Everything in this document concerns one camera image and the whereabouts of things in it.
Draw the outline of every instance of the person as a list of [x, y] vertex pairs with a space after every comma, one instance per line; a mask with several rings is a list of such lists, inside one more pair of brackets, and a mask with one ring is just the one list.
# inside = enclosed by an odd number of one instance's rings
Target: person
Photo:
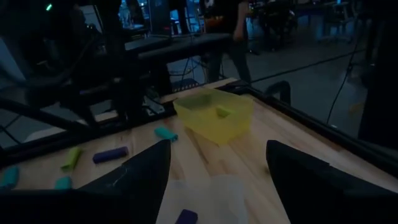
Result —
[[[232, 34], [233, 41], [226, 53], [232, 59], [240, 78], [250, 83], [251, 76], [246, 61], [247, 45], [244, 39], [246, 14], [249, 10], [247, 0], [201, 0], [200, 4], [207, 33]], [[219, 78], [223, 53], [222, 51], [210, 53], [208, 61], [210, 82], [215, 82]]]

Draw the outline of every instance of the translucent plastic sheet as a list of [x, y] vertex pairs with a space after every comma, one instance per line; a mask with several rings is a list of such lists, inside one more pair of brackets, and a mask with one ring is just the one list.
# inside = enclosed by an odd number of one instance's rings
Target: translucent plastic sheet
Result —
[[198, 224], [246, 224], [243, 184], [232, 175], [213, 177], [207, 188], [192, 188], [184, 181], [170, 180], [157, 224], [174, 224], [183, 209], [198, 214]]

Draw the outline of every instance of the wooden table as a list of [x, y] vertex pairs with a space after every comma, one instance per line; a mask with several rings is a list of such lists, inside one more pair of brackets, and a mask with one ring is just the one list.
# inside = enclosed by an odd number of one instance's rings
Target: wooden table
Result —
[[[208, 88], [221, 86], [231, 81], [233, 79], [213, 83], [208, 85]], [[166, 96], [162, 100], [174, 100], [195, 93], [200, 88]], [[351, 175], [398, 192], [398, 180], [391, 175], [275, 109], [260, 101], [254, 101], [251, 131], [225, 146], [219, 147], [184, 128], [176, 116], [81, 144], [79, 146], [84, 153], [75, 170], [69, 174], [73, 179], [73, 187], [79, 188], [101, 177], [126, 160], [118, 159], [96, 166], [91, 160], [93, 154], [127, 146], [130, 156], [134, 156], [159, 140], [154, 134], [154, 129], [164, 125], [179, 136], [178, 141], [172, 144], [170, 179], [182, 179], [188, 185], [199, 186], [209, 184], [214, 175], [231, 174], [239, 177], [244, 186], [248, 223], [289, 222], [267, 171], [265, 151], [267, 141], [270, 139], [278, 140], [327, 161], [333, 167]], [[105, 119], [112, 116], [114, 114], [107, 113], [97, 118]], [[28, 140], [59, 131], [53, 128], [34, 133]], [[65, 161], [67, 152], [68, 150], [63, 150], [19, 164], [21, 175], [17, 189], [52, 189], [55, 181], [66, 175], [60, 170], [60, 166]]]

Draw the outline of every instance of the yellow translucent bin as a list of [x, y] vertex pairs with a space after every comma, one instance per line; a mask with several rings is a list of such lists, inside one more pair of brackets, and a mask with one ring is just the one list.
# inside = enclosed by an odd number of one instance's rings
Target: yellow translucent bin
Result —
[[252, 99], [214, 89], [174, 101], [184, 125], [217, 144], [226, 144], [250, 128]]

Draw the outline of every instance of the green light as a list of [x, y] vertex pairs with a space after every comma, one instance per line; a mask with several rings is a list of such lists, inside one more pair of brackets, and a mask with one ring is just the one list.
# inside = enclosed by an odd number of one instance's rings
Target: green light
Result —
[[45, 10], [49, 11], [51, 8], [52, 8], [52, 4], [49, 4]]

